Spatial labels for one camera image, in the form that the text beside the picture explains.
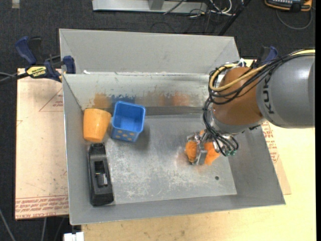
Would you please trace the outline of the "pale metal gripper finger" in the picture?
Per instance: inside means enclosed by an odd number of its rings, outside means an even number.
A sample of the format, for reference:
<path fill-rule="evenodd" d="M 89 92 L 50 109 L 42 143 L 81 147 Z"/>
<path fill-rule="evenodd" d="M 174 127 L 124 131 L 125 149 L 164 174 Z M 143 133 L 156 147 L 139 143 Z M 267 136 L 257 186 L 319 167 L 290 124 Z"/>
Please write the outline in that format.
<path fill-rule="evenodd" d="M 203 165 L 205 163 L 206 155 L 207 155 L 207 150 L 203 146 L 197 145 L 194 165 Z"/>

